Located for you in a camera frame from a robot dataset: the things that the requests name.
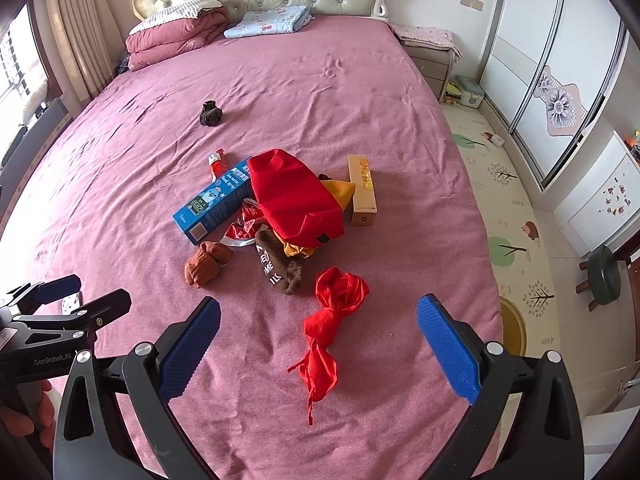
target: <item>curtain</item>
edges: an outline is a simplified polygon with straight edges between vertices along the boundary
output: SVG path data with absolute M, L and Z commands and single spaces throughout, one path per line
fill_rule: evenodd
M 124 43 L 106 0 L 46 0 L 53 35 L 82 104 L 110 83 Z

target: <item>nightstand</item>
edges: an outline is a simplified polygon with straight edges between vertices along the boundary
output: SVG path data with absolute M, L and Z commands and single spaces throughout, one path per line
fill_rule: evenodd
M 405 44 L 402 44 L 402 47 L 411 56 L 418 70 L 436 95 L 438 102 L 442 102 L 449 76 L 451 76 L 451 70 L 453 69 L 453 63 L 456 59 L 453 50 L 437 50 L 422 46 L 406 46 Z

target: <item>floor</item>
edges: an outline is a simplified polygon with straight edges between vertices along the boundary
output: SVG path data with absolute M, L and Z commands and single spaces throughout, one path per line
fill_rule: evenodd
M 553 214 L 533 210 L 519 180 L 504 175 L 517 174 L 506 152 L 489 143 L 483 135 L 493 133 L 488 121 L 471 108 L 443 105 L 443 111 L 463 156 L 487 228 L 500 295 L 517 307 L 526 325 L 526 355 L 539 356 L 551 348 L 560 351 L 572 380 L 580 416 L 602 412 L 616 395 L 620 382 L 631 378 L 636 370 L 635 316 L 624 263 L 620 262 L 623 277 L 620 298 L 589 312 L 592 299 L 589 293 L 575 293 L 575 285 L 586 278 L 586 272 L 578 267 L 582 258 L 558 230 Z M 508 185 L 500 183 L 504 179 Z M 492 237 L 502 238 L 497 244 L 500 248 L 518 247 L 519 250 L 512 253 L 513 261 L 511 256 L 501 261 L 504 254 L 494 254 Z M 537 292 L 542 286 L 544 294 L 531 294 L 530 286 Z M 530 301 L 527 304 L 532 296 L 551 297 L 541 316 L 536 311 L 540 303 L 534 301 L 533 309 Z M 518 397 L 512 396 L 502 417 L 501 444 L 517 407 Z
M 631 286 L 624 262 L 620 297 L 589 312 L 590 294 L 575 293 L 586 279 L 578 264 L 583 260 L 562 236 L 553 214 L 535 211 L 546 240 L 549 265 L 556 285 L 562 356 L 574 386 L 582 417 L 601 413 L 636 370 L 636 318 Z

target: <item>folded pink comforter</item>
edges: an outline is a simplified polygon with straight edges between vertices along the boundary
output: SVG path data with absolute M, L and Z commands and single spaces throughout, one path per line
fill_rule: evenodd
M 141 30 L 127 38 L 129 70 L 178 56 L 211 43 L 225 30 L 228 13 L 225 7 L 207 10 L 199 18 L 183 18 Z

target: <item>play mat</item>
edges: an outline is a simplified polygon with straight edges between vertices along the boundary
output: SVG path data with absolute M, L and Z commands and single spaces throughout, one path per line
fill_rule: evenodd
M 540 357 L 560 350 L 558 311 L 545 245 L 526 192 L 491 126 L 477 110 L 443 105 L 471 179 L 500 292 L 504 343 Z

